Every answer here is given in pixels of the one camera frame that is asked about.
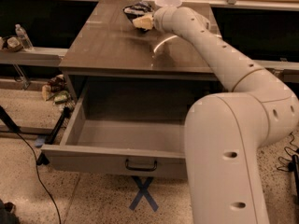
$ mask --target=terrazzo floor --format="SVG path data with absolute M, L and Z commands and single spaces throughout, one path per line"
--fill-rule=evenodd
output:
M 9 86 L 3 89 L 1 83 L 0 106 L 19 126 L 53 128 L 60 117 L 58 107 L 43 101 L 40 91 L 21 91 Z M 299 131 L 293 134 L 292 143 L 299 146 Z M 38 156 L 37 137 L 23 137 Z M 271 224 L 299 223 L 293 174 L 277 170 L 278 157 L 288 158 L 284 147 L 291 146 L 291 140 L 286 137 L 258 152 Z M 32 150 L 16 134 L 0 133 L 0 164 L 0 199 L 16 204 L 21 223 L 59 223 L 55 206 L 37 179 Z M 192 224 L 188 180 L 153 178 L 148 192 L 157 204 L 156 209 L 145 197 L 135 209 L 130 209 L 139 191 L 131 176 L 62 172 L 50 165 L 38 166 L 38 171 L 57 203 L 62 223 Z

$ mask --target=drawer handle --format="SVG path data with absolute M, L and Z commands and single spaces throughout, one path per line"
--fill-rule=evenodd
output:
M 152 168 L 136 168 L 136 167 L 130 167 L 129 166 L 129 160 L 125 161 L 125 168 L 132 171 L 141 171 L 141 172 L 153 172 L 157 169 L 157 161 L 153 163 Z

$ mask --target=open drawer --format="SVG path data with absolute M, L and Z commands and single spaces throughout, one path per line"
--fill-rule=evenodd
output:
M 209 82 L 90 77 L 60 145 L 58 170 L 185 178 L 184 120 Z

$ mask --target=clear bottle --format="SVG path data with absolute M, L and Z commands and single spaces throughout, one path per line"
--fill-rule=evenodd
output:
M 26 51 L 33 51 L 35 50 L 34 46 L 32 45 L 28 34 L 26 33 L 26 30 L 22 28 L 19 24 L 16 24 L 16 34 L 21 41 L 21 44 L 24 47 L 24 50 Z

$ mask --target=white robotic arm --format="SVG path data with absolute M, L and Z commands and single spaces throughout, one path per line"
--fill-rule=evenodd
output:
M 185 121 L 185 154 L 195 224 L 269 223 L 256 151 L 299 120 L 295 94 L 217 38 L 188 7 L 163 7 L 154 26 L 193 44 L 229 91 L 197 101 Z

